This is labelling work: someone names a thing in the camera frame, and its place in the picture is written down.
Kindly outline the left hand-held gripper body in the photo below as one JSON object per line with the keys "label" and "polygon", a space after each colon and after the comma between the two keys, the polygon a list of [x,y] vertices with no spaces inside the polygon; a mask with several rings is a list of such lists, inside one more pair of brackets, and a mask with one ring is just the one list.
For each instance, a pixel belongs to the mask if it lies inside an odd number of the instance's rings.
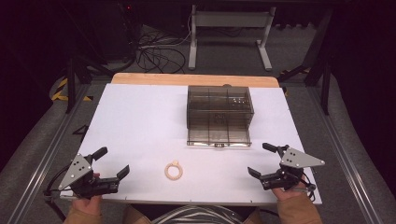
{"label": "left hand-held gripper body", "polygon": [[92,161],[92,154],[88,156],[77,154],[71,161],[58,190],[71,189],[78,198],[86,199],[96,195],[117,193],[120,181],[116,177],[95,177]]}

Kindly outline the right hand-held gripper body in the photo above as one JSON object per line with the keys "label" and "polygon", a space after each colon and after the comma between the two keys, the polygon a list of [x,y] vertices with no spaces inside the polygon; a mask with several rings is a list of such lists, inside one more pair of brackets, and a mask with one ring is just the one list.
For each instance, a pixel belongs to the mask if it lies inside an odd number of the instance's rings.
{"label": "right hand-held gripper body", "polygon": [[265,190],[277,188],[288,190],[294,188],[299,182],[304,182],[307,190],[316,189],[314,184],[303,180],[304,168],[321,166],[325,164],[325,161],[289,145],[278,147],[277,154],[280,157],[279,169],[273,174],[261,176],[261,183]]}

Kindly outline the smoky transparent drawer box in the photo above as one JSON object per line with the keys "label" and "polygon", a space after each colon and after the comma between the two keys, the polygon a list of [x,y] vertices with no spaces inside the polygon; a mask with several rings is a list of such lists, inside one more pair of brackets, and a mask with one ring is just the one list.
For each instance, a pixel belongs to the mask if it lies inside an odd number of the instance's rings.
{"label": "smoky transparent drawer box", "polygon": [[188,146],[250,147],[254,117],[248,87],[189,86]]}

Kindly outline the person's left hand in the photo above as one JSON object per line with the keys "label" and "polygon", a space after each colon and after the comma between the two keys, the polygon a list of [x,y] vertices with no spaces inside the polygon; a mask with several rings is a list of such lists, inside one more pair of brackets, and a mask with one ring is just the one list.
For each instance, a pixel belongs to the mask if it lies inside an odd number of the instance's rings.
{"label": "person's left hand", "polygon": [[102,196],[92,196],[90,199],[77,199],[72,202],[72,207],[83,213],[100,216]]}

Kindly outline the person's right hand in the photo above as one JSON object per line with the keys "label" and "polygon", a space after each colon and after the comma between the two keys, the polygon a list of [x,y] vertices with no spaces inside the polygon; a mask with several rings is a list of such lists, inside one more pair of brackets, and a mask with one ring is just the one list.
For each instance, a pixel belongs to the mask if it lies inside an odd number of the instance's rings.
{"label": "person's right hand", "polygon": [[304,188],[305,188],[304,182],[299,182],[299,184],[296,185],[293,189],[283,190],[282,188],[277,188],[277,189],[272,189],[272,192],[280,202],[283,202],[286,201],[287,199],[291,199],[303,195]]}

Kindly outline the white board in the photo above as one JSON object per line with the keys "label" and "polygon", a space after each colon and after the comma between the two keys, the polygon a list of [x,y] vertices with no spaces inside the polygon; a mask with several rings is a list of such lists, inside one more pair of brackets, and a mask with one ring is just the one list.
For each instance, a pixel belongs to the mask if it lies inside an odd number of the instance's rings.
{"label": "white board", "polygon": [[102,177],[130,166],[118,192],[105,195],[105,200],[240,206],[273,203],[270,189],[265,190],[248,167],[262,175],[279,169],[279,155],[264,149],[263,143],[289,145],[304,152],[283,91],[249,88],[254,108],[250,147],[207,147],[187,145],[188,87],[105,87],[78,151],[85,156],[107,147],[107,154],[92,165]]}

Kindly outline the person's striped clothing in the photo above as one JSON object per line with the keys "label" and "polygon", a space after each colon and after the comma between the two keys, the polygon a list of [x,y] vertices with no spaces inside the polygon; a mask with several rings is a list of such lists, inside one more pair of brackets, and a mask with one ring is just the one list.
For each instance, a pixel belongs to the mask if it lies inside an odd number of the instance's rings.
{"label": "person's striped clothing", "polygon": [[152,224],[242,224],[235,211],[220,205],[185,205],[155,218]]}

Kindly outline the yellow black hazard tape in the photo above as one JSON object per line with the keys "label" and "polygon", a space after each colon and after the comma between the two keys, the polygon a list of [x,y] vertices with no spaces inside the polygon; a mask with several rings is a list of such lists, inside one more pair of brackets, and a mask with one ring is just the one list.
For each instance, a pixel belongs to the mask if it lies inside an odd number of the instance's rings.
{"label": "yellow black hazard tape", "polygon": [[60,101],[67,101],[67,100],[68,100],[68,97],[67,97],[66,95],[62,95],[62,91],[63,91],[64,87],[65,87],[66,84],[67,84],[67,80],[68,80],[67,77],[63,77],[63,79],[62,79],[62,81],[59,83],[59,85],[58,85],[58,87],[57,87],[55,93],[54,93],[54,94],[52,95],[52,97],[51,97],[51,100],[52,100],[52,101],[57,101],[57,100],[60,100]]}

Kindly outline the black metal stand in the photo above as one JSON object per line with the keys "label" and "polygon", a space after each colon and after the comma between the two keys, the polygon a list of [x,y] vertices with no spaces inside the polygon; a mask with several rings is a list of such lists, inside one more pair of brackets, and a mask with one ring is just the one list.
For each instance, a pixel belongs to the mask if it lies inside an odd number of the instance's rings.
{"label": "black metal stand", "polygon": [[90,84],[92,81],[92,72],[88,67],[94,68],[100,75],[113,77],[115,73],[101,64],[91,60],[90,58],[77,55],[72,57],[67,63],[67,109],[66,113],[70,113],[77,102],[76,98],[76,78],[81,84]]}
{"label": "black metal stand", "polygon": [[331,69],[328,63],[328,56],[326,55],[323,41],[327,34],[327,29],[332,18],[332,10],[327,9],[322,20],[319,23],[318,29],[314,35],[310,47],[305,54],[304,60],[301,65],[285,71],[282,75],[277,78],[279,83],[286,81],[287,79],[302,73],[306,69],[309,69],[307,76],[304,79],[304,84],[307,87],[313,87],[318,84],[321,79],[321,95],[320,95],[320,106],[325,115],[329,114],[328,100],[330,90],[330,79]]}

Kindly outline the wooden table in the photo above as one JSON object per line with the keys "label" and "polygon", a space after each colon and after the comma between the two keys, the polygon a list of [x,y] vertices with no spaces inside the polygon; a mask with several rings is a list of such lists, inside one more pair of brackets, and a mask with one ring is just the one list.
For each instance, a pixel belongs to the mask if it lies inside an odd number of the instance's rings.
{"label": "wooden table", "polygon": [[190,74],[147,74],[117,73],[112,84],[134,85],[177,85],[177,86],[223,86],[229,84],[238,87],[278,88],[274,77],[225,76],[225,75],[190,75]]}

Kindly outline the grey metal stand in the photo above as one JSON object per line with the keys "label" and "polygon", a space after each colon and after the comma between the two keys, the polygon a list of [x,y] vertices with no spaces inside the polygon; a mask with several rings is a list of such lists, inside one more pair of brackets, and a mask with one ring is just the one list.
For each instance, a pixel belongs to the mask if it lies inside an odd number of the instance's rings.
{"label": "grey metal stand", "polygon": [[242,11],[204,11],[196,5],[191,7],[190,26],[190,55],[189,68],[194,70],[197,58],[197,28],[198,27],[237,27],[237,28],[263,28],[262,38],[256,41],[256,46],[262,58],[262,64],[266,71],[273,69],[267,50],[266,42],[271,30],[272,22],[276,14],[276,8],[270,7],[259,12]]}

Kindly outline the aluminium rail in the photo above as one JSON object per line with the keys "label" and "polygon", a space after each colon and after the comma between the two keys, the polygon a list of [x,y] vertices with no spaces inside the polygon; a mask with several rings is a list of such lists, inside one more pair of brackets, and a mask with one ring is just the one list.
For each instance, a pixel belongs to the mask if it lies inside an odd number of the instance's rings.
{"label": "aluminium rail", "polygon": [[7,209],[4,222],[21,224],[56,157],[65,132],[90,85],[81,84],[77,102],[66,113],[67,103],[55,103],[22,141],[0,174],[4,182],[0,199]]}
{"label": "aluminium rail", "polygon": [[368,224],[384,224],[384,221],[375,210],[374,205],[368,195],[368,191],[363,184],[361,176],[353,163],[352,159],[346,153],[344,146],[339,139],[339,136],[333,126],[332,119],[329,115],[324,113],[321,107],[320,97],[314,88],[307,88],[307,92],[318,111],[321,121],[326,127],[327,133],[331,138],[332,149],[334,151],[337,160],[342,167],[342,170],[346,176],[348,185],[350,186],[353,195],[361,209],[364,219]]}

